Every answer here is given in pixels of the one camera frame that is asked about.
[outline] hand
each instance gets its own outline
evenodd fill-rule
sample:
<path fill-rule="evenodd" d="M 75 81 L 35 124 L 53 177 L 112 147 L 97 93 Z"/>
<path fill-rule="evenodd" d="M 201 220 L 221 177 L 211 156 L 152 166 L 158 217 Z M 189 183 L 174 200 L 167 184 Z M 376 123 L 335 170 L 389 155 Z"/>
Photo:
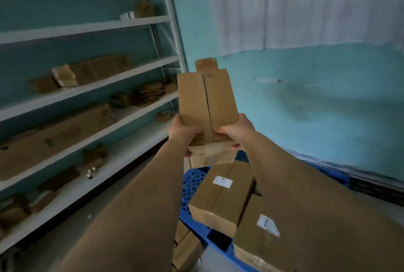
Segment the hand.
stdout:
<path fill-rule="evenodd" d="M 252 125 L 251 121 L 243 114 L 242 112 L 238 114 L 238 121 L 233 124 L 223 125 L 221 127 L 213 127 L 213 130 L 216 133 L 227 134 L 232 139 L 237 141 L 239 144 L 233 145 L 231 148 L 233 150 L 243 150 L 241 143 L 245 137 L 251 132 L 255 132 L 255 128 Z"/>
<path fill-rule="evenodd" d="M 176 140 L 186 147 L 191 143 L 196 133 L 202 133 L 203 129 L 194 126 L 184 126 L 181 124 L 180 115 L 173 118 L 173 123 L 169 128 L 169 140 Z"/>

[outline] forearm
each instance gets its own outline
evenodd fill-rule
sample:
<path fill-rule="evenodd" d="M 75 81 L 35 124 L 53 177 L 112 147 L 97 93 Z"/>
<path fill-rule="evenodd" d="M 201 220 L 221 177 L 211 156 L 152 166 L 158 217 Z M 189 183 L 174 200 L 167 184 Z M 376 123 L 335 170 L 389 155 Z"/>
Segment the forearm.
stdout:
<path fill-rule="evenodd" d="M 394 222 L 262 134 L 251 132 L 242 145 L 298 271 L 393 271 L 402 264 L 404 236 Z"/>
<path fill-rule="evenodd" d="M 170 271 L 186 145 L 168 140 L 95 219 L 60 271 Z"/>

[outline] white curtain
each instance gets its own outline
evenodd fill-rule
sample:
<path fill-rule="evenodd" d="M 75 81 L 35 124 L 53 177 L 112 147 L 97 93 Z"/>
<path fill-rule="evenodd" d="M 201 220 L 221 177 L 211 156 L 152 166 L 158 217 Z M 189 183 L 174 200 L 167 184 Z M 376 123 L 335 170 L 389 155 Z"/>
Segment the white curtain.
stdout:
<path fill-rule="evenodd" d="M 400 44 L 404 0 L 209 0 L 220 54 L 343 43 Z"/>

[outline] concrete floor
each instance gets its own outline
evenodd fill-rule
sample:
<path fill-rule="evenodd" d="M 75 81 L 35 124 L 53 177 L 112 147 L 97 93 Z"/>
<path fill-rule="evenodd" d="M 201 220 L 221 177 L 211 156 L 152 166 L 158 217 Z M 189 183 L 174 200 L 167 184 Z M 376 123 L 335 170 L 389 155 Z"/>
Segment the concrete floor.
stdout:
<path fill-rule="evenodd" d="M 144 162 L 109 187 L 77 213 L 66 219 L 60 226 L 44 236 L 37 244 L 21 254 L 15 262 L 15 271 L 45 272 L 55 270 L 63 256 L 82 236 L 94 218 L 146 166 L 147 162 Z M 357 195 L 404 226 L 404 207 L 372 198 L 365 194 L 357 193 Z M 193 272 L 197 271 L 240 272 L 241 270 L 227 261 L 215 249 L 208 247 L 193 269 Z"/>

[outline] plastic pallet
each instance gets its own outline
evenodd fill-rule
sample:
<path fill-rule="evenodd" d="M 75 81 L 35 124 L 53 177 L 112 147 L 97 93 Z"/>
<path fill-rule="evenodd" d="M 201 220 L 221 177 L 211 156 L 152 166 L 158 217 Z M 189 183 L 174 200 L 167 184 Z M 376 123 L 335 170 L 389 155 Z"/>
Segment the plastic pallet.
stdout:
<path fill-rule="evenodd" d="M 249 162 L 247 154 L 244 151 L 239 151 L 235 159 L 238 161 Z M 311 162 L 307 163 L 349 188 L 350 178 L 346 174 L 341 173 L 335 169 L 323 167 Z M 190 169 L 184 174 L 180 219 L 189 228 L 194 230 L 205 242 L 207 242 L 211 247 L 215 248 L 220 253 L 225 255 L 227 259 L 237 265 L 240 269 L 244 270 L 245 272 L 257 272 L 257 270 L 255 270 L 254 268 L 235 258 L 233 239 L 213 229 L 210 229 L 202 223 L 193 220 L 191 217 L 191 213 L 189 212 L 188 208 L 188 202 L 194 195 L 202 180 L 205 178 L 205 175 L 209 171 L 209 168 L 210 167 Z"/>

